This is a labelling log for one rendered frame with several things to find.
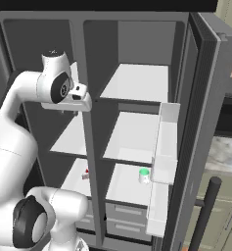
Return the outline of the olive green wall cupboard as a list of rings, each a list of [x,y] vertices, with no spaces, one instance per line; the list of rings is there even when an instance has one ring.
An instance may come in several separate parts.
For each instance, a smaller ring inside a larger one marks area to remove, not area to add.
[[[215,14],[232,27],[232,0],[218,0]]]

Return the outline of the grey fridge freezer cabinet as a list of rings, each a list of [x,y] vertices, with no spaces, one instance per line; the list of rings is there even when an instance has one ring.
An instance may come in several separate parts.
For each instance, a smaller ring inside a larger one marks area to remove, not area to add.
[[[107,203],[147,210],[147,206],[108,200],[106,195],[116,164],[141,169],[151,167],[152,162],[116,161],[103,155],[120,112],[159,115],[161,103],[175,103],[188,17],[186,13],[0,13],[14,68],[40,69],[40,52],[57,46],[66,50],[78,80],[88,88],[92,109],[82,114],[85,156],[51,151],[71,117],[46,112],[32,104],[27,104],[25,109],[32,132],[43,144],[39,160],[47,183],[63,183],[77,158],[87,160],[91,171],[92,218],[90,223],[80,224],[78,228],[89,244],[105,251],[156,251],[157,239],[153,235],[148,242],[109,234],[106,212]],[[168,66],[167,101],[102,98],[120,64]]]

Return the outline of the white cup with green lid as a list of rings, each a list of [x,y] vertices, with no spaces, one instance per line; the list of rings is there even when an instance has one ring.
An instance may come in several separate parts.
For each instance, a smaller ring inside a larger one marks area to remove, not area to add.
[[[139,182],[147,184],[150,182],[150,171],[146,168],[139,170]]]

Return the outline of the white fridge door bin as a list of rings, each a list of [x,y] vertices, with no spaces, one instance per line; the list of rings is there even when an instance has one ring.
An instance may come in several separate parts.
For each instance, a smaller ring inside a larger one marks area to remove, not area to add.
[[[177,123],[180,105],[161,103],[152,161],[152,181],[173,184],[177,168]]]
[[[152,183],[150,203],[147,210],[146,233],[164,237],[168,211],[168,185]]]

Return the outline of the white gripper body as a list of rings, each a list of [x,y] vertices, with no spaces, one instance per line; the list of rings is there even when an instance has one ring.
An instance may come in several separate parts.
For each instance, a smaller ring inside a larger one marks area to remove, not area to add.
[[[86,95],[83,100],[69,99],[58,104],[42,103],[41,106],[47,110],[89,112],[92,109],[92,100]]]

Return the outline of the grey fridge drawer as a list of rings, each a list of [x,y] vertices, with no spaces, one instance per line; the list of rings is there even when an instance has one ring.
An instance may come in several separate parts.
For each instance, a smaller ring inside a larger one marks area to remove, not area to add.
[[[107,219],[107,232],[118,236],[150,242],[152,236],[146,233],[146,226],[116,219]]]
[[[107,203],[106,212],[109,219],[126,221],[141,225],[144,225],[147,221],[147,210],[145,208]]]

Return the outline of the olive green base cupboards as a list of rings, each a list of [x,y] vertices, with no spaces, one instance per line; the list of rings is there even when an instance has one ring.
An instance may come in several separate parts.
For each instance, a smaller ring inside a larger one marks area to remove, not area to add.
[[[212,176],[218,176],[222,180],[222,183],[214,202],[212,212],[210,213],[199,251],[223,251],[223,246],[232,228],[232,176],[204,173],[197,198],[204,199],[209,179]],[[189,247],[190,245],[200,211],[201,207],[194,206],[183,244],[185,247]]]

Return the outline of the grey fridge door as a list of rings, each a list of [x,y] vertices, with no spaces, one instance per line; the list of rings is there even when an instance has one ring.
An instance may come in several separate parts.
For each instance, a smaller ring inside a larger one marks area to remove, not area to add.
[[[179,81],[178,166],[156,251],[181,251],[232,71],[232,27],[213,13],[191,13]]]

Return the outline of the dark grey appliance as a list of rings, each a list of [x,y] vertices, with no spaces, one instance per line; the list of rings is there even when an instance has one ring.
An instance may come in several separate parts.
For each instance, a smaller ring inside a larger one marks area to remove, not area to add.
[[[214,135],[232,137],[232,77],[227,84]]]

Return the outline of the white freezer shelf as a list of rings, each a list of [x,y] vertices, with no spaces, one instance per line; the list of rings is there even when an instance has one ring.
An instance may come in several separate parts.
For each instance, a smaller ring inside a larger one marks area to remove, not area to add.
[[[88,169],[87,160],[77,158],[62,184],[62,189],[72,190],[86,196],[91,196],[90,180],[82,179],[81,177],[86,169]]]
[[[83,117],[81,113],[72,118],[51,147],[51,151],[81,156],[86,155]]]

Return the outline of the white fridge shelf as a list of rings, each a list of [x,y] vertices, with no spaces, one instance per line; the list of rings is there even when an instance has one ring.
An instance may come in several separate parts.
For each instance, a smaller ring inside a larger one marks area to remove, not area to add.
[[[120,64],[101,97],[166,102],[168,66]]]
[[[116,164],[106,198],[108,200],[147,206],[151,184],[139,182],[140,167]]]
[[[158,120],[158,115],[120,112],[103,157],[150,164]]]

